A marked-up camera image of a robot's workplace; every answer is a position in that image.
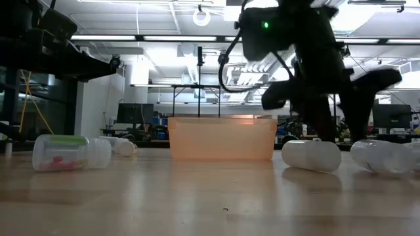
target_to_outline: black equipment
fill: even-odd
[[[372,107],[373,125],[376,128],[409,128],[410,105],[375,104]]]
[[[89,79],[116,69],[81,52],[70,42],[77,26],[53,9],[44,16],[38,0],[3,0],[0,8],[0,66],[54,74],[58,79]]]
[[[290,100],[292,111],[312,126],[322,140],[335,142],[335,123],[330,119],[327,95],[338,94],[339,107],[346,117],[352,139],[365,138],[376,93],[400,82],[400,73],[379,69],[350,81],[353,69],[346,69],[343,62],[345,52],[349,52],[344,43],[336,42],[329,23],[338,12],[334,7],[311,7],[313,0],[279,0],[279,7],[245,9],[247,2],[243,2],[240,19],[235,23],[239,32],[224,57],[229,56],[241,37],[243,53],[248,60],[261,60],[271,52],[289,74],[288,81],[271,83],[262,96],[262,107],[278,109]],[[277,53],[291,45],[296,52],[294,75]],[[227,89],[222,78],[226,60],[220,61],[219,83],[224,90],[244,92],[263,86]]]
[[[117,123],[133,124],[133,129],[137,124],[153,124],[153,108],[153,104],[119,104]]]

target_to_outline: table surface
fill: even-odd
[[[419,235],[420,175],[386,178],[343,153],[333,174],[270,162],[172,161],[169,149],[105,170],[35,173],[0,158],[0,235]]]

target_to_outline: ceiling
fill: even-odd
[[[49,5],[51,0],[40,0]],[[354,6],[345,0],[317,0],[315,5],[328,2],[335,5],[340,12],[332,21],[336,33],[354,37],[419,37],[420,4],[406,5],[406,10],[396,13],[398,7]],[[198,26],[193,21],[196,6],[180,5],[145,5],[145,4],[110,4],[88,3],[78,0],[57,0],[56,10],[72,19],[79,27],[78,34],[141,34],[141,35],[235,35],[233,21],[225,21],[224,16],[235,19],[234,10],[238,7],[222,7],[225,0],[217,1],[216,7],[203,7],[210,12],[211,20],[206,26]],[[178,57],[177,47],[180,43],[96,43],[90,44],[91,53],[99,50],[103,57],[118,53],[121,49],[138,49],[146,51],[152,61],[150,77],[152,79],[180,77],[188,73],[185,62]],[[228,48],[226,43],[196,43],[205,49],[205,64],[202,73],[216,74],[219,66],[217,57],[220,51]],[[351,46],[350,52],[357,63],[369,69],[378,68],[388,63],[406,58],[420,58],[420,47],[417,46]],[[284,52],[284,59],[292,51]],[[122,55],[124,61],[135,62],[135,54]],[[232,51],[231,62],[246,63],[242,56],[242,46],[237,45]],[[346,58],[346,66],[357,66],[351,58]]]

